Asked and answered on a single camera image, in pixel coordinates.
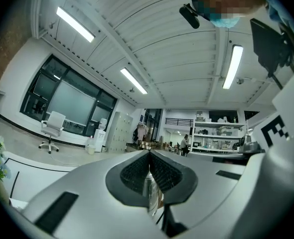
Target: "white shelving unit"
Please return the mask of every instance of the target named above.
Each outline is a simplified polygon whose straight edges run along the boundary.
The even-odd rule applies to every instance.
[[[203,142],[205,138],[211,138],[211,139],[226,139],[226,140],[240,140],[242,136],[226,136],[226,135],[211,135],[211,134],[198,134],[194,133],[196,127],[209,127],[209,128],[219,128],[221,126],[228,126],[233,128],[241,128],[245,126],[245,124],[242,123],[221,123],[221,122],[202,122],[202,121],[193,121],[193,130],[192,130],[192,139],[191,139],[191,150],[198,149],[198,150],[207,150],[207,151],[216,151],[216,152],[238,152],[237,150],[232,149],[213,149],[213,148],[204,148]],[[194,142],[200,142],[202,144],[201,147],[193,147]]]

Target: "white cabinet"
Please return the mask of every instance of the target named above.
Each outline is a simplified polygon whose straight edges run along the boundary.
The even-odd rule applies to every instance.
[[[106,148],[109,153],[124,153],[133,118],[115,112],[114,119],[109,129],[106,141]]]

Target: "white office chair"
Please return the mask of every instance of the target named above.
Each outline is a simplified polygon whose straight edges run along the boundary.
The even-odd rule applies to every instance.
[[[48,120],[41,121],[41,132],[49,134],[49,141],[48,143],[43,141],[42,144],[39,145],[39,149],[41,149],[42,146],[48,146],[49,154],[51,154],[51,148],[55,148],[56,151],[59,151],[59,148],[55,144],[51,143],[51,138],[52,136],[59,137],[62,134],[64,121],[65,115],[59,114],[57,112],[52,112]]]

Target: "black slot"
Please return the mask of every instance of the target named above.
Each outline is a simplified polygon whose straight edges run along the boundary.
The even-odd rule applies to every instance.
[[[78,195],[64,192],[35,222],[35,225],[52,234],[61,223],[67,212],[75,203]]]
[[[239,180],[241,178],[241,174],[230,173],[230,172],[226,172],[226,171],[222,171],[222,170],[217,172],[216,175],[220,175],[222,177],[226,177],[226,178],[234,179],[234,180]]]

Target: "window frame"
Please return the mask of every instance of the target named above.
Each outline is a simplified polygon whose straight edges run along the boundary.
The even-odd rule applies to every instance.
[[[65,70],[65,72],[63,73],[63,75],[61,76],[60,79],[55,78],[55,77],[52,76],[48,71],[46,71],[46,70],[44,69],[44,67],[45,67],[45,66],[46,66],[46,65],[47,65],[52,59],[56,60],[56,62],[62,64],[64,67],[66,67],[66,70]],[[86,122],[86,126],[84,127],[82,133],[75,133],[75,132],[71,132],[71,131],[66,130],[66,129],[63,129],[63,131],[66,131],[66,132],[69,132],[69,133],[73,133],[73,134],[77,134],[77,135],[81,135],[81,136],[91,136],[91,135],[94,135],[96,129],[94,129],[93,134],[87,134],[87,130],[88,130],[88,127],[89,127],[90,122],[92,121],[92,116],[93,116],[94,111],[95,111],[95,109],[96,109],[97,106],[110,112],[110,113],[109,113],[109,116],[108,116],[108,119],[107,119],[106,128],[105,128],[105,130],[104,130],[104,131],[106,131],[106,130],[107,130],[107,127],[108,127],[108,124],[109,124],[109,121],[110,121],[110,119],[111,119],[111,117],[112,117],[112,113],[113,113],[113,111],[114,111],[114,108],[115,108],[115,105],[116,105],[116,102],[117,102],[117,98],[113,97],[112,95],[110,95],[109,93],[107,93],[106,91],[104,91],[103,89],[101,89],[100,87],[96,86],[94,83],[92,83],[91,81],[89,81],[88,79],[86,79],[83,75],[79,74],[79,73],[76,72],[73,68],[71,68],[70,66],[66,65],[64,62],[62,62],[61,60],[59,60],[59,59],[58,59],[57,57],[55,57],[53,54],[51,54],[51,55],[48,57],[48,59],[45,61],[45,63],[41,66],[41,68],[40,68],[40,69],[38,70],[38,72],[35,74],[35,76],[34,76],[32,82],[31,82],[30,86],[28,87],[28,89],[27,89],[27,91],[26,91],[26,93],[25,93],[25,96],[24,96],[23,102],[22,102],[21,107],[20,107],[20,110],[19,110],[20,113],[22,113],[22,114],[24,114],[24,115],[26,115],[26,116],[32,118],[31,116],[29,116],[29,114],[27,114],[26,112],[24,112],[24,108],[25,108],[25,106],[26,106],[26,102],[27,102],[27,100],[28,100],[28,97],[29,97],[29,96],[33,96],[33,97],[35,97],[36,99],[38,99],[38,100],[40,100],[40,101],[42,101],[42,102],[45,103],[44,114],[42,115],[42,119],[41,119],[41,120],[45,120],[45,118],[46,118],[46,114],[47,114],[46,112],[47,112],[47,110],[48,110],[49,104],[51,103],[52,98],[53,98],[53,96],[54,96],[54,94],[55,94],[55,92],[56,92],[56,90],[57,90],[59,84],[61,83],[62,80],[64,80],[64,78],[66,77],[67,73],[68,73],[69,71],[71,71],[71,70],[73,71],[73,73],[75,73],[75,75],[77,75],[77,77],[80,77],[82,80],[88,82],[89,84],[91,84],[91,85],[93,85],[95,88],[97,88],[97,89],[99,90],[99,92],[98,92],[97,96],[93,97],[93,98],[95,98],[96,100],[95,100],[94,105],[93,105],[93,107],[92,107],[92,109],[91,109],[90,115],[89,115],[89,117],[88,117],[88,119],[87,119],[87,122]],[[37,80],[38,80],[38,78],[40,77],[41,74],[44,75],[45,77],[47,77],[47,78],[53,80],[53,81],[56,83],[56,84],[55,84],[55,87],[54,87],[54,89],[53,89],[53,91],[52,91],[52,93],[51,93],[51,95],[50,95],[50,98],[49,98],[48,100],[43,99],[43,98],[40,98],[38,95],[36,95],[35,93],[33,93],[33,92],[31,91],[33,88],[35,88],[35,85],[36,85],[36,83],[37,83]],[[109,97],[111,97],[111,98],[114,99],[113,104],[112,104],[112,107],[109,107],[109,106],[104,105],[103,103],[100,103],[100,102],[99,102],[102,93],[104,93],[105,95],[107,95],[107,96],[109,96]]]

